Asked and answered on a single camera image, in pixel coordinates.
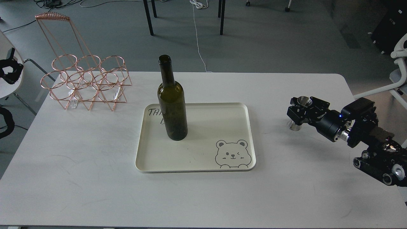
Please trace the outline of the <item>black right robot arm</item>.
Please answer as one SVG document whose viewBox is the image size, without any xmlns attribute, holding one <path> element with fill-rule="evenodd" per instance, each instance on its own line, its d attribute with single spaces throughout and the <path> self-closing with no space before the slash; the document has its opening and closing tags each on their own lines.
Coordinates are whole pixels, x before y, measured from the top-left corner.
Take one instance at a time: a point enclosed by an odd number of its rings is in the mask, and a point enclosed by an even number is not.
<svg viewBox="0 0 407 229">
<path fill-rule="evenodd" d="M 387 186 L 406 187 L 406 148 L 393 140 L 393 133 L 378 126 L 373 101 L 359 98 L 340 112 L 315 97 L 293 97 L 290 104 L 291 130 L 298 131 L 307 123 L 331 142 L 342 139 L 351 148 L 363 142 L 367 149 L 353 159 L 355 168 Z"/>
</svg>

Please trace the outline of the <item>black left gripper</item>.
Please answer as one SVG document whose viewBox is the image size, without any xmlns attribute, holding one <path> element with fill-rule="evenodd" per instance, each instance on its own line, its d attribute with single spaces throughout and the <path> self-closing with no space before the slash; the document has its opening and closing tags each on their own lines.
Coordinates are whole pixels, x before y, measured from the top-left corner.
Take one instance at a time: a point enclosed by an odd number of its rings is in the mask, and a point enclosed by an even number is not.
<svg viewBox="0 0 407 229">
<path fill-rule="evenodd" d="M 1 67 L 0 76 L 4 81 L 6 81 L 6 83 L 10 85 L 15 84 L 19 80 L 22 74 L 22 70 L 24 68 L 23 64 L 18 63 L 17 60 L 14 59 L 15 51 L 16 51 L 15 48 L 10 48 L 6 59 L 2 59 L 0 61 Z M 6 67 L 11 67 L 12 71 L 5 72 L 3 68 Z"/>
</svg>

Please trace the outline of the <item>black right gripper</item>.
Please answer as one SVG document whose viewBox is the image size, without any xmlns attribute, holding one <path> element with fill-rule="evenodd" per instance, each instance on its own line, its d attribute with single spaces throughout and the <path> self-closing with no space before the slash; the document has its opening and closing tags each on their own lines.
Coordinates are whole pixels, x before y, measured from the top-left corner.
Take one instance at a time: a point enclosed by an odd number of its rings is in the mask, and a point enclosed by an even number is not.
<svg viewBox="0 0 407 229">
<path fill-rule="evenodd" d="M 304 108 L 300 108 L 299 97 L 292 97 L 290 105 L 287 110 L 288 117 L 297 126 L 307 123 L 316 128 L 317 132 L 329 139 L 336 142 L 340 138 L 340 134 L 345 130 L 348 125 L 348 120 L 339 113 L 337 110 L 330 110 L 330 103 L 320 100 L 315 97 L 310 97 L 312 104 L 306 112 L 306 120 L 304 122 Z"/>
</svg>

